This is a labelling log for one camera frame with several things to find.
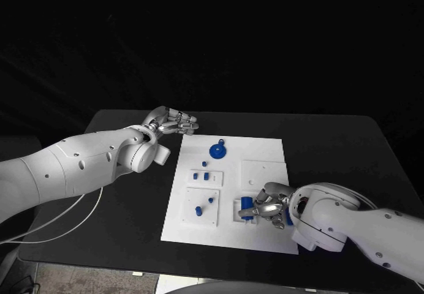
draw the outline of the white cable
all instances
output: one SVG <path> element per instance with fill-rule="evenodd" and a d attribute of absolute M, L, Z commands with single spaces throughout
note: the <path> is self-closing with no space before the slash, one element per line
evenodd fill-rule
<path fill-rule="evenodd" d="M 415 283 L 416 283 L 416 285 L 418 285 L 418 287 L 419 287 L 419 289 L 422 290 L 422 292 L 424 292 L 424 288 L 422 288 L 422 286 L 419 285 L 419 283 L 416 282 L 416 281 L 413 281 Z"/>
<path fill-rule="evenodd" d="M 99 198 L 100 198 L 100 193 L 103 191 L 103 188 L 100 187 L 100 190 L 99 190 Z M 61 214 L 59 214 L 59 216 L 51 219 L 47 223 L 44 223 L 41 226 L 38 226 L 37 228 L 34 228 L 31 231 L 28 231 L 27 233 L 24 233 L 23 235 L 18 235 L 17 237 L 5 240 L 5 241 L 1 241 L 0 244 L 2 243 L 18 243 L 18 244 L 37 244 L 37 243 L 43 243 L 43 242 L 48 242 L 54 239 L 59 239 L 59 237 L 63 237 L 66 234 L 69 234 L 80 225 L 82 223 L 86 221 L 86 219 L 89 218 L 92 212 L 95 211 L 95 208 L 96 208 L 96 205 L 99 204 L 99 198 L 96 199 L 96 203 L 95 203 L 95 207 L 92 208 L 89 214 L 86 215 L 85 219 L 82 220 L 82 222 L 66 232 L 63 233 L 60 236 L 56 236 L 54 238 L 51 239 L 47 239 L 47 240 L 43 240 L 43 241 L 33 241 L 33 242 L 24 242 L 24 241 L 11 241 L 14 240 L 15 238 L 20 238 L 21 236 L 27 235 L 28 233 L 33 233 L 35 230 L 38 230 L 41 227 L 44 227 L 47 224 L 50 224 L 69 210 L 70 208 L 74 206 L 74 204 L 79 202 L 79 200 L 82 199 L 83 195 L 79 197 L 79 199 L 76 200 L 76 202 L 73 203 L 73 205 L 61 212 Z"/>
<path fill-rule="evenodd" d="M 38 229 L 41 229 L 46 225 L 48 225 L 59 217 L 61 217 L 64 215 L 64 213 L 74 207 L 74 205 L 77 204 L 77 202 L 80 201 L 80 199 L 83 198 L 85 194 L 80 195 L 79 199 L 74 201 L 74 203 L 70 205 L 70 207 L 48 221 L 46 222 L 43 225 L 40 225 L 37 228 L 28 230 L 25 233 L 14 236 L 12 238 L 7 239 L 7 240 L 2 240 L 0 241 L 0 245 L 7 243 L 8 241 L 25 236 L 27 234 L 33 233 L 34 231 L 37 231 Z"/>

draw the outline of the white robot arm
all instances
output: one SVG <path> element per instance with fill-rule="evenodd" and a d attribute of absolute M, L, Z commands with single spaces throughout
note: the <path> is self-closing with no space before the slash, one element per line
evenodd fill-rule
<path fill-rule="evenodd" d="M 92 192 L 154 161 L 164 164 L 170 150 L 162 134 L 191 135 L 196 118 L 155 108 L 141 125 L 63 139 L 34 154 L 0 162 L 0 223 L 50 200 Z"/>
<path fill-rule="evenodd" d="M 262 216 L 276 228 L 288 207 L 295 230 L 292 240 L 307 250 L 315 246 L 340 252 L 346 239 L 382 267 L 424 283 L 424 220 L 397 211 L 377 209 L 354 191 L 328 183 L 294 189 L 266 183 L 253 208 L 240 216 Z"/>

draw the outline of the black table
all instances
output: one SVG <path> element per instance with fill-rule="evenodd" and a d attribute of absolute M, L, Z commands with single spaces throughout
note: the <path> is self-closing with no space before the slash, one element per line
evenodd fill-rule
<path fill-rule="evenodd" d="M 139 124 L 148 111 L 102 110 L 86 133 Z M 379 207 L 424 218 L 424 207 L 374 121 L 364 116 L 190 113 L 196 134 L 282 139 L 288 179 L 298 187 L 330 182 L 366 195 Z M 181 136 L 165 135 L 164 166 L 123 175 L 103 188 L 85 224 L 57 240 L 23 245 L 21 260 L 90 266 L 222 280 L 256 281 L 292 287 L 372 293 L 419 293 L 402 276 L 367 261 L 351 242 L 340 253 L 320 248 L 299 255 L 160 241 Z M 97 192 L 25 240 L 57 236 L 92 209 Z M 34 226 L 76 198 L 44 203 Z"/>

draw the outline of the dark curtain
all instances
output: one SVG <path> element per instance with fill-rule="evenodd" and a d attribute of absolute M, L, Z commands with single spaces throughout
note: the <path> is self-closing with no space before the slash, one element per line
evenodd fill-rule
<path fill-rule="evenodd" d="M 367 115 L 422 191 L 422 4 L 322 5 L 0 12 L 1 134 L 160 105 Z"/>

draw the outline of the white paper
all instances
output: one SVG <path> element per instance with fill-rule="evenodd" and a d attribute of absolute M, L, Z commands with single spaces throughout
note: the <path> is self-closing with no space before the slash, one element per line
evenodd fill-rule
<path fill-rule="evenodd" d="M 222 159 L 213 159 L 209 155 L 209 148 L 217 144 L 219 139 L 224 141 L 226 155 Z M 298 254 L 297 244 L 291 240 L 292 226 L 285 226 L 285 229 L 279 230 L 259 217 L 256 217 L 256 225 L 239 226 L 239 223 L 233 222 L 233 200 L 243 196 L 255 198 L 259 192 L 259 190 L 242 191 L 242 160 L 284 162 L 281 140 L 207 135 L 183 136 L 160 240 Z M 185 225 L 181 222 L 185 188 L 198 188 L 187 183 L 190 170 L 210 170 L 223 173 L 222 187 L 211 188 L 220 190 L 216 227 Z"/>

